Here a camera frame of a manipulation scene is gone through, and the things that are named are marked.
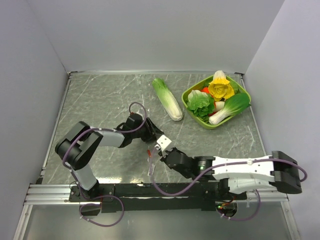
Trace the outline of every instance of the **cable tie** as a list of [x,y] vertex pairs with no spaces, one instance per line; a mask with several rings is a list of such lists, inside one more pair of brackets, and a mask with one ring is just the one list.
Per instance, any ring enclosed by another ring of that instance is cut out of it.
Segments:
[[246,163],[251,166],[254,163],[254,161],[252,158],[248,158],[248,161],[246,161]]

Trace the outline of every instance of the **floor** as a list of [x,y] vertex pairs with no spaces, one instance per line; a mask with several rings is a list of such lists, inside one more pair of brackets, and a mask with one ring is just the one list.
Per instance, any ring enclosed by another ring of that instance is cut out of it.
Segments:
[[[54,152],[57,142],[78,122],[90,126],[115,128],[129,116],[132,102],[142,103],[150,119],[164,131],[175,146],[189,156],[220,156],[228,158],[262,157],[264,150],[251,109],[214,130],[202,128],[187,113],[182,93],[212,74],[83,74],[73,73],[58,120],[48,156],[42,184],[69,184],[70,173]],[[241,75],[227,74],[242,84]],[[162,78],[178,101],[183,119],[173,121],[161,105],[151,82]],[[90,165],[100,183],[149,183],[147,150],[153,149],[139,139],[125,148],[98,147]],[[189,182],[158,161],[154,170],[157,182]]]

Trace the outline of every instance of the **metal frame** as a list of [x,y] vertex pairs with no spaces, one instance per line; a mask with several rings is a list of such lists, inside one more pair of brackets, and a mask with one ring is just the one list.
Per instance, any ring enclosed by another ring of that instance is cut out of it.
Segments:
[[24,205],[18,226],[16,227],[13,240],[23,240],[27,229],[28,221],[32,211],[32,205]]
[[[141,71],[141,70],[138,70],[138,71],[132,71],[132,70],[111,71],[110,70],[110,71],[70,72],[69,79],[68,79],[68,82],[65,87],[65,92],[62,97],[59,112],[58,112],[56,122],[54,125],[51,140],[50,140],[48,150],[47,150],[44,162],[43,162],[41,175],[44,174],[45,169],[46,169],[50,150],[51,150],[51,147],[52,147],[52,144],[54,141],[54,137],[55,137],[56,130],[58,127],[58,123],[60,120],[62,109],[63,109],[64,103],[66,100],[66,96],[68,93],[70,82],[72,80],[72,76],[75,74],[77,74],[77,75],[84,75],[84,74],[107,75],[107,74],[143,74],[143,73],[146,73],[146,74],[164,74],[164,73],[167,73],[167,74],[183,74],[183,73],[209,74],[209,73],[214,73],[214,71]],[[241,80],[241,83],[242,83],[244,89],[246,89],[242,76],[241,76],[240,80]],[[262,138],[261,138],[258,126],[257,126],[256,118],[255,118],[255,115],[254,115],[254,112],[253,112],[253,109],[251,106],[250,106],[250,111],[251,111],[251,114],[252,114],[252,117],[254,120],[254,124],[255,124],[259,139],[260,139],[262,150],[263,150],[264,154],[266,155],[266,150],[265,150],[264,144],[262,142]],[[21,213],[20,220],[18,222],[18,226],[16,228],[15,235],[14,235],[13,239],[14,240],[22,240],[24,238],[26,228],[28,225],[28,221],[30,218],[30,214],[32,212],[33,205],[79,205],[79,204],[92,203],[92,202],[80,202],[80,203],[79,202],[69,202],[69,195],[71,192],[71,189],[70,189],[71,186],[75,186],[75,185],[31,184],[29,186],[29,189],[28,189],[26,197],[25,197],[22,213]],[[274,191],[273,189],[262,189],[259,191],[259,193],[260,193],[262,202],[281,202],[283,214],[284,214],[285,220],[287,222],[287,226],[288,226],[291,238],[293,240],[300,240],[301,239],[300,233],[298,231],[297,224],[296,224],[293,212],[290,207],[288,196],[285,193]],[[255,192],[250,191],[247,193],[247,200],[238,200],[238,201],[236,200],[235,202],[250,203],[250,202],[256,202],[257,200],[258,199],[257,199]]]

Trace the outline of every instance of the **bok choy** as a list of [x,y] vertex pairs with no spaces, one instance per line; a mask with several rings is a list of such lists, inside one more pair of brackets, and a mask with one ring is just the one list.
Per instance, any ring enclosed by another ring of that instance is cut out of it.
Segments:
[[209,123],[217,125],[223,119],[241,113],[250,106],[250,98],[246,93],[238,93],[225,101],[223,109],[209,117]]

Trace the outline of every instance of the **toy vegetable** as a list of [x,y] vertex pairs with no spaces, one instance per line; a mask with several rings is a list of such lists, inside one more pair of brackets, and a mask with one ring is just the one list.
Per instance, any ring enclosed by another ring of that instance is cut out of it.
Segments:
[[223,109],[218,111],[215,115],[209,117],[209,123],[217,125],[223,119],[241,113],[244,109],[250,106],[250,99],[246,93],[238,93],[227,99],[224,103]]
[[165,82],[161,78],[155,78],[152,81],[152,86],[170,118],[174,121],[180,121],[183,117],[181,108]]
[[213,75],[212,82],[209,83],[208,90],[216,102],[222,98],[228,99],[235,95],[235,91],[227,80],[225,73],[221,70],[216,71]]
[[209,120],[208,114],[215,109],[213,97],[199,90],[192,90],[188,95],[187,109],[204,122]]

